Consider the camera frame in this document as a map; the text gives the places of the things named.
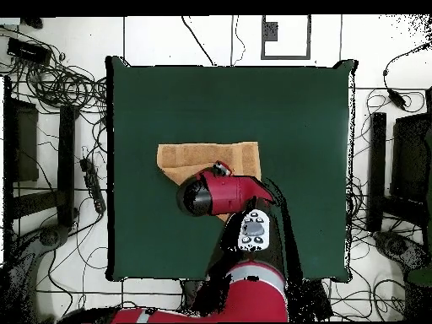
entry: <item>green table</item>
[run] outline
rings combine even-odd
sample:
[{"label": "green table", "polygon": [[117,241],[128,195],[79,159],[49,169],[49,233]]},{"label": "green table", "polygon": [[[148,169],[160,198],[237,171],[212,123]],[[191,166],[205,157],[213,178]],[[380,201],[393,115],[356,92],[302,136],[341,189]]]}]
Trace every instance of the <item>green table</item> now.
[{"label": "green table", "polygon": [[305,276],[348,279],[354,61],[335,68],[128,67],[118,57],[106,63],[114,126],[107,276],[202,279],[222,222],[178,209],[177,186],[156,165],[158,144],[257,141],[262,177],[287,198]]}]

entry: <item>brown towel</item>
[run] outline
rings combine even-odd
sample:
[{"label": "brown towel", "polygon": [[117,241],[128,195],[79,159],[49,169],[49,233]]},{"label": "brown towel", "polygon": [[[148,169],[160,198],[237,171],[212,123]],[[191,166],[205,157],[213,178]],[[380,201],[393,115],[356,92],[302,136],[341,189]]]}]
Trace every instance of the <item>brown towel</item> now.
[{"label": "brown towel", "polygon": [[[217,160],[226,163],[233,175],[255,176],[261,180],[257,142],[160,144],[156,159],[158,167],[177,185],[198,171],[213,166]],[[228,216],[218,217],[226,221]]]}]

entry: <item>black bar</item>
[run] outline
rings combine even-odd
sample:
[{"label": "black bar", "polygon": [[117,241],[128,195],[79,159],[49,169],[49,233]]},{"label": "black bar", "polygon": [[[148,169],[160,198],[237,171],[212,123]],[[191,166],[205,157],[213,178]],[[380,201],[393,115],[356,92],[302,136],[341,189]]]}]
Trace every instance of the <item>black bar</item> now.
[{"label": "black bar", "polygon": [[35,194],[21,195],[13,198],[13,219],[39,213],[48,208],[55,208],[65,203],[64,192],[37,192]]},{"label": "black bar", "polygon": [[386,113],[370,116],[370,151],[366,230],[381,231],[386,175]]},{"label": "black bar", "polygon": [[78,117],[79,112],[74,107],[60,107],[57,187],[64,193],[65,203],[57,207],[57,219],[58,224],[69,229],[72,228],[74,219],[75,120]]},{"label": "black bar", "polygon": [[426,110],[432,116],[432,87],[425,91],[426,93]]}]

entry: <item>white floor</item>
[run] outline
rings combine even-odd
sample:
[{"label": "white floor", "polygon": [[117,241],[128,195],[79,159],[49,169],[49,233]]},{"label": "white floor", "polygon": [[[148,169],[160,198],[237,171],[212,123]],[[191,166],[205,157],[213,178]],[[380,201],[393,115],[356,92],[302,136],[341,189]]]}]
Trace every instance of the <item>white floor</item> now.
[{"label": "white floor", "polygon": [[[26,35],[34,36],[38,40],[55,45],[66,54],[66,64],[75,65],[91,72],[96,79],[105,76],[105,56],[124,56],[131,65],[178,65],[201,64],[210,66],[209,60],[194,41],[180,17],[127,17],[127,18],[54,18],[44,19],[42,30],[33,30],[27,26],[20,26],[19,30]],[[227,66],[230,64],[231,16],[211,16],[206,18],[186,17],[197,38],[201,41],[213,62]],[[382,72],[386,64],[396,55],[411,50],[427,40],[426,34],[420,29],[415,31],[409,19],[380,17],[377,15],[312,15],[311,58],[309,61],[263,61],[261,60],[261,16],[240,16],[238,19],[237,35],[233,47],[233,61],[238,66],[250,65],[309,65],[332,67],[340,59],[359,60],[359,68],[355,74],[355,121],[356,133],[361,131],[363,121],[368,116],[366,98],[370,91],[382,88]],[[7,39],[0,37],[0,61],[9,62],[5,55]],[[401,89],[402,92],[427,89],[432,86],[432,51],[418,52],[401,57],[389,67],[387,84],[389,87]],[[25,84],[20,84],[19,92],[28,93]],[[374,94],[386,95],[378,89]],[[379,105],[382,99],[374,98],[370,105]],[[413,109],[419,108],[421,101],[413,95]],[[380,109],[387,113],[388,133],[391,138],[392,123],[397,117],[407,113],[398,110],[393,104]],[[96,114],[88,114],[90,122],[96,122]],[[94,139],[91,126],[80,117],[77,122],[76,155],[82,157],[82,147],[92,148]],[[55,138],[46,136],[58,134],[58,116],[40,115],[39,143],[51,142],[57,147]],[[100,142],[106,145],[102,135]],[[355,142],[354,152],[366,148],[368,143],[360,138]],[[387,156],[391,158],[392,142],[388,143]],[[97,155],[96,164],[99,175],[105,176],[106,165],[102,155]],[[367,180],[368,150],[354,158],[354,174],[365,183]],[[39,146],[38,160],[53,187],[56,187],[57,152],[51,145]],[[75,201],[78,206],[87,196],[82,173],[76,170]],[[390,169],[387,172],[387,190],[390,182]],[[21,183],[20,194],[33,192],[38,188],[47,188],[43,175],[36,184]],[[101,181],[101,187],[106,188],[106,179]],[[14,229],[21,234],[34,229],[45,218],[53,215],[54,211],[30,215],[15,223]],[[80,215],[80,227],[91,224],[97,217],[91,200],[83,203]],[[86,292],[85,307],[102,307],[117,305],[124,301],[133,301],[137,305],[154,306],[165,309],[175,309],[181,302],[181,289],[177,281],[155,279],[128,279],[124,283],[112,283],[105,279],[106,249],[96,250],[89,263],[101,269],[87,267],[83,279],[84,262],[75,250],[77,241],[80,242],[87,230],[73,237],[58,250],[56,267],[52,273],[53,279],[62,287],[72,292],[73,306],[78,307],[82,292]],[[85,242],[80,246],[81,254],[87,259],[97,247],[107,246],[106,218],[99,222],[88,234]],[[351,316],[355,321],[379,320],[375,307],[370,303],[368,283],[375,284],[385,278],[392,278],[402,282],[400,270],[397,266],[381,256],[373,246],[359,242],[353,245],[351,251],[354,279],[350,283],[330,283],[325,285],[332,299],[333,309],[344,316]],[[46,278],[47,269],[51,263],[52,254],[43,260],[37,286],[39,306],[42,312],[62,316],[69,305],[70,297],[56,289]],[[403,300],[404,292],[394,283],[384,283],[377,289],[377,294],[392,304],[392,298]],[[381,312],[386,320],[401,319],[395,310],[388,309]],[[332,318],[341,321],[340,317]]]}]

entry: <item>button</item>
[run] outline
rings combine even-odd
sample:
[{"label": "button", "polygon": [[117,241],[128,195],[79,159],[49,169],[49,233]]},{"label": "button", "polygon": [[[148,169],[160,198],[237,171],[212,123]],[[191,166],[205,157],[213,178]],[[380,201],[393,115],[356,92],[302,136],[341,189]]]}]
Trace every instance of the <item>button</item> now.
[{"label": "button", "polygon": [[247,223],[243,225],[243,235],[261,236],[264,235],[264,228],[259,223]]}]

